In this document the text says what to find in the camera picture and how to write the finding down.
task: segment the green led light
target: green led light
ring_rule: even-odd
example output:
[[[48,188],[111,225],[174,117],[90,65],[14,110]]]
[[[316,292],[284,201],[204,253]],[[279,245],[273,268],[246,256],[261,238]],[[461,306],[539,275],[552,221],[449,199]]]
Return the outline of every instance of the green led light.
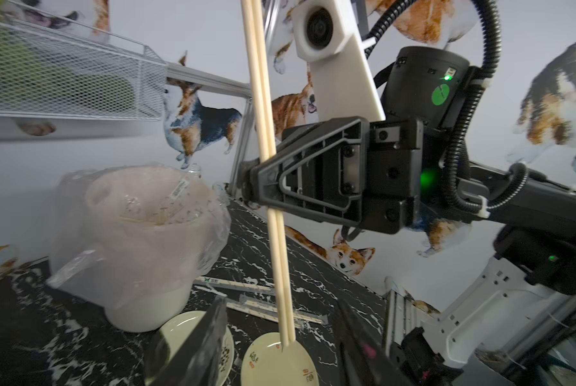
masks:
[[[435,170],[423,170],[421,173],[421,189],[428,190],[436,182],[438,175]]]

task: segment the plastic bag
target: plastic bag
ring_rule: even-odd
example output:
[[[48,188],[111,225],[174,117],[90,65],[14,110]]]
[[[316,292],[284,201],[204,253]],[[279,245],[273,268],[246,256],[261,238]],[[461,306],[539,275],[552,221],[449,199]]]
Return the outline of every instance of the plastic bag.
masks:
[[[106,308],[191,285],[228,241],[220,198],[199,172],[167,166],[66,174],[53,205],[48,284]]]

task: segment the chopsticks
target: chopsticks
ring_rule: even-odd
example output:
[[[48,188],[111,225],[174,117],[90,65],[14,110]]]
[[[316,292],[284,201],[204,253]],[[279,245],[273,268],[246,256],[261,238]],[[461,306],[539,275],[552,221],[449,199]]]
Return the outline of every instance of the chopsticks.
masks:
[[[252,84],[253,106],[258,133],[260,162],[276,153],[271,90],[267,68],[265,35],[262,27],[262,5],[260,0],[241,0],[243,25],[246,33],[247,58]],[[296,340],[292,314],[292,293],[288,271],[288,254],[284,232],[284,214],[277,209],[267,210],[269,227],[269,249],[279,316],[279,336],[283,346],[288,347]]]

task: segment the white plate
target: white plate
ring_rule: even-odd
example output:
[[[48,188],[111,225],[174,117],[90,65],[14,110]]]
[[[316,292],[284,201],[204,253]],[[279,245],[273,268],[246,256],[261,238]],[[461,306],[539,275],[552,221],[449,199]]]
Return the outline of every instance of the white plate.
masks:
[[[279,333],[259,336],[249,346],[241,367],[241,386],[318,386],[310,355],[294,342],[282,351]]]
[[[168,342],[168,347],[170,348],[168,360],[174,357],[176,351],[178,351],[183,342],[185,342],[185,339],[192,333],[204,314],[204,311],[188,311],[176,315],[161,326],[160,332]],[[224,334],[224,341],[221,346],[220,372],[217,374],[216,386],[222,386],[224,382],[226,382],[233,361],[234,340],[232,339],[230,330],[226,327],[226,334]]]

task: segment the barcode label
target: barcode label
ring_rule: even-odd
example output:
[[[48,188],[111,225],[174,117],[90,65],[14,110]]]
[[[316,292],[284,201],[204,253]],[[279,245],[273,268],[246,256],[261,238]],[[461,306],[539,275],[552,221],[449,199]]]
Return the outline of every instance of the barcode label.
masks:
[[[179,181],[179,183],[176,185],[175,190],[170,194],[170,198],[172,198],[172,199],[178,198],[179,195],[181,195],[183,190],[185,188],[187,188],[188,185],[189,185],[189,181],[187,181],[185,179]]]

